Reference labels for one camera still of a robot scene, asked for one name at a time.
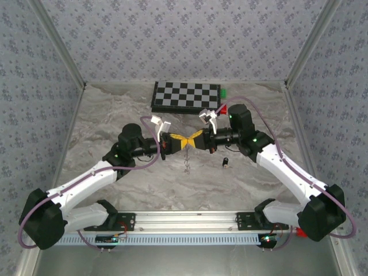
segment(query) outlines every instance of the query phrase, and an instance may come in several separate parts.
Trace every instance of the black and white checkerboard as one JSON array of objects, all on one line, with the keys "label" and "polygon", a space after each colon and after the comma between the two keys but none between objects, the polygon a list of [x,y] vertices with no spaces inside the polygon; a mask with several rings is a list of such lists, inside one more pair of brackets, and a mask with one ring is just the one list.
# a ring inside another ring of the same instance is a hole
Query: black and white checkerboard
[{"label": "black and white checkerboard", "polygon": [[199,114],[221,105],[220,85],[180,82],[156,82],[152,112]]}]

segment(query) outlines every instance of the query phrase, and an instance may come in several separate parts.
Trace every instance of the patterned wallpaper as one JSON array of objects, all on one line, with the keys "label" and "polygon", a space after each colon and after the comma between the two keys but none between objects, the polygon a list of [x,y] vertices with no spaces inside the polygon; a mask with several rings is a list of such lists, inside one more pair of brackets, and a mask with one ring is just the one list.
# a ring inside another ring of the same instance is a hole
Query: patterned wallpaper
[{"label": "patterned wallpaper", "polygon": [[43,0],[85,81],[285,79],[325,0]]},{"label": "patterned wallpaper", "polygon": [[368,3],[343,1],[292,89],[318,173],[344,189],[357,221],[350,242],[362,275],[368,275],[367,27]]},{"label": "patterned wallpaper", "polygon": [[79,91],[27,1],[0,8],[0,275],[12,275],[19,216],[52,182]]}]

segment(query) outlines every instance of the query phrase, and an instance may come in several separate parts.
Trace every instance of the gray marble floor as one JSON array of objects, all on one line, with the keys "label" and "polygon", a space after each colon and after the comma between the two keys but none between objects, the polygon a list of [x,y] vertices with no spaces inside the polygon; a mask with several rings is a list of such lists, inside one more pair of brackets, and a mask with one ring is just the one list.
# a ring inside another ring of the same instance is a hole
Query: gray marble floor
[{"label": "gray marble floor", "polygon": [[[101,160],[125,124],[139,124],[140,116],[151,114],[153,88],[153,83],[87,85],[58,185]],[[223,84],[222,88],[227,89],[228,98],[245,95],[253,100],[272,126],[283,150],[298,164],[302,163],[282,92],[255,84]],[[156,115],[171,122],[170,132],[184,136],[204,127],[195,115]],[[256,127],[266,131],[253,110],[252,115]],[[229,126],[228,117],[220,116],[218,125]],[[143,135],[149,137],[145,129]],[[210,155],[190,148],[189,157],[190,174],[185,172],[182,151],[168,156],[166,161],[159,159],[145,170],[130,172],[80,206],[106,199],[119,210],[231,210],[253,209],[270,197],[295,201],[272,174],[239,153],[221,147]],[[229,158],[228,169],[222,168],[224,157]]]}]

